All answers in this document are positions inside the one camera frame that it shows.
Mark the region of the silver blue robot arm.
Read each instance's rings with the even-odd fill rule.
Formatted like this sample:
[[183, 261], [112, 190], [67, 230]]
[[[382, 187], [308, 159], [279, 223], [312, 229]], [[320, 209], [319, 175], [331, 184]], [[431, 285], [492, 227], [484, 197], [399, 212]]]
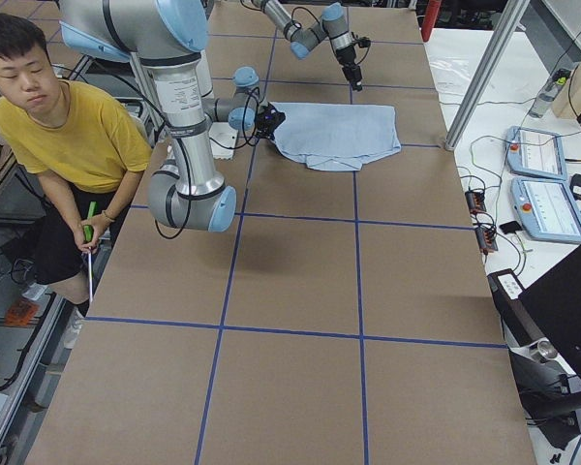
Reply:
[[309, 26], [303, 26], [279, 1], [251, 1], [253, 10], [264, 13], [290, 43], [294, 56], [303, 60], [321, 43], [328, 41], [343, 75], [353, 91], [361, 91], [362, 60], [357, 60], [356, 50], [368, 50], [371, 40], [354, 34], [349, 27], [343, 6], [333, 3], [319, 16], [313, 17]]
[[216, 170], [209, 128], [218, 120], [272, 138], [285, 115], [260, 95], [259, 77], [244, 67], [230, 99], [204, 101], [197, 66], [208, 43], [199, 1], [63, 1], [65, 43], [108, 61], [135, 57], [151, 76], [157, 107], [171, 137], [171, 152], [151, 177], [148, 207], [155, 220], [179, 230], [223, 232], [231, 224], [236, 191]]

